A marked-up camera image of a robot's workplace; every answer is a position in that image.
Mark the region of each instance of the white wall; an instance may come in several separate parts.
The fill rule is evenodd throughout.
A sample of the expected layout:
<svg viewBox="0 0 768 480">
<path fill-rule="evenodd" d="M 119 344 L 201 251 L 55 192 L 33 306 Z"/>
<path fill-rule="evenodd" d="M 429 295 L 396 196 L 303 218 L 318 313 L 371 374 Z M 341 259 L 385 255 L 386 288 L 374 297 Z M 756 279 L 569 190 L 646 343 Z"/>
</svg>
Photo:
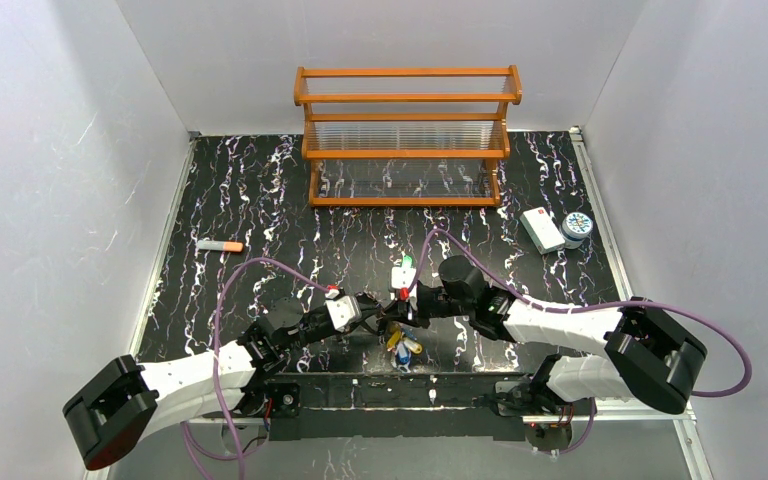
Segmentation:
<svg viewBox="0 0 768 480">
<path fill-rule="evenodd" d="M 646 0 L 118 1 L 189 130 L 279 133 L 299 66 L 516 64 L 510 128 L 581 124 Z"/>
<path fill-rule="evenodd" d="M 128 347 L 186 130 L 113 0 L 0 1 L 0 479 L 76 479 L 66 400 Z"/>
<path fill-rule="evenodd" d="M 768 2 L 655 0 L 585 127 L 634 290 L 716 319 L 749 388 L 696 399 L 717 478 L 768 478 Z M 697 387 L 739 378 L 728 345 Z"/>
</svg>

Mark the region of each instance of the orange wooden rack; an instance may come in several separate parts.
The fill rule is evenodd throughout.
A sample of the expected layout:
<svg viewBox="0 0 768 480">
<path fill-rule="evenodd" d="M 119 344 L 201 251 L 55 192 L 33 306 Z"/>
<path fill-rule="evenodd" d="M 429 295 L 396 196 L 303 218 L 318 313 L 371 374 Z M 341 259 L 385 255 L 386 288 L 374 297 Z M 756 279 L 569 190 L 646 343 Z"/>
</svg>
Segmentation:
<svg viewBox="0 0 768 480">
<path fill-rule="evenodd" d="M 496 85 L 496 91 L 488 85 Z M 522 100 L 515 65 L 507 68 L 299 67 L 293 97 L 295 104 L 304 108 L 302 157 L 311 164 L 311 206 L 491 207 L 500 204 L 496 172 L 499 160 L 510 155 L 506 126 L 508 105 L 518 105 Z M 334 112 L 334 107 L 340 105 L 329 105 L 330 112 L 316 113 L 315 104 L 322 104 L 318 110 L 324 104 L 377 104 L 378 107 L 360 107 L 363 111 L 357 112 L 359 107 L 355 106 L 350 109 L 354 111 Z M 482 107 L 489 111 L 475 111 Z M 322 162 L 441 158 L 483 162 L 486 194 L 439 197 L 319 194 Z"/>
</svg>

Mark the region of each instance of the wooden rack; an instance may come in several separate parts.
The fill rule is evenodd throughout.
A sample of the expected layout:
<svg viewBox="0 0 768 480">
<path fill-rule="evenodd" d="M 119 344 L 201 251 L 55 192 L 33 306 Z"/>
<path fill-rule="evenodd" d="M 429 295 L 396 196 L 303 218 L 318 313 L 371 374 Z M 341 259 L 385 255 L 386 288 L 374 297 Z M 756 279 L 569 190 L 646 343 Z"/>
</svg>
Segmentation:
<svg viewBox="0 0 768 480">
<path fill-rule="evenodd" d="M 516 66 L 299 67 L 294 100 L 305 114 L 302 157 L 311 164 L 311 206 L 499 205 L 498 161 L 510 155 L 508 104 L 522 100 Z M 314 113 L 314 104 L 329 111 Z M 482 107 L 486 111 L 477 111 Z M 332 189 L 326 165 L 336 163 L 342 171 L 343 162 L 353 162 L 355 170 L 366 162 L 369 170 L 385 172 L 387 178 L 401 173 L 405 179 L 396 182 L 401 190 L 380 177 L 356 182 L 372 194 L 357 192 L 355 185 L 345 192 Z M 461 184 L 449 178 L 446 162 L 457 165 Z M 442 180 L 433 180 L 436 176 Z M 429 185 L 442 193 L 428 193 L 433 190 Z M 413 193 L 399 196 L 400 191 Z"/>
</svg>

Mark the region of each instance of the white marker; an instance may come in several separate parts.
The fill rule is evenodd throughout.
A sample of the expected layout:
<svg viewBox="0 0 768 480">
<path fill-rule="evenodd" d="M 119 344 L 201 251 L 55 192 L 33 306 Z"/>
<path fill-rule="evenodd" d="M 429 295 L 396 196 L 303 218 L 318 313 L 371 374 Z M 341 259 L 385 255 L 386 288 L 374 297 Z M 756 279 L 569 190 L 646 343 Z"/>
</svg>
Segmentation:
<svg viewBox="0 0 768 480">
<path fill-rule="evenodd" d="M 217 240 L 199 240 L 196 242 L 196 248 L 199 250 L 216 250 L 219 252 L 234 252 L 239 253 L 243 251 L 243 244 L 240 242 L 220 242 Z"/>
</svg>

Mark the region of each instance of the yellow object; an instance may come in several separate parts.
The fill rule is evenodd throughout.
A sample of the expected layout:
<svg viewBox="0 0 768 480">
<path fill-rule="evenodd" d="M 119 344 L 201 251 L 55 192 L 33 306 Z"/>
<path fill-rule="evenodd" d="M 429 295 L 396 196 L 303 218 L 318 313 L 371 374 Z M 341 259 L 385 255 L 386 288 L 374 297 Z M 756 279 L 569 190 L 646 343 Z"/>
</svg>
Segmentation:
<svg viewBox="0 0 768 480">
<path fill-rule="evenodd" d="M 413 352 L 415 355 L 419 355 L 422 353 L 422 345 L 419 344 L 416 340 L 408 337 L 404 337 L 402 339 L 402 342 L 404 342 L 405 346 L 408 347 L 408 350 Z"/>
<path fill-rule="evenodd" d="M 390 340 L 387 340 L 387 350 L 392 350 L 396 348 L 396 344 L 399 343 L 399 340 L 402 339 L 402 330 L 396 330 L 393 332 L 393 336 L 390 337 Z"/>
</svg>

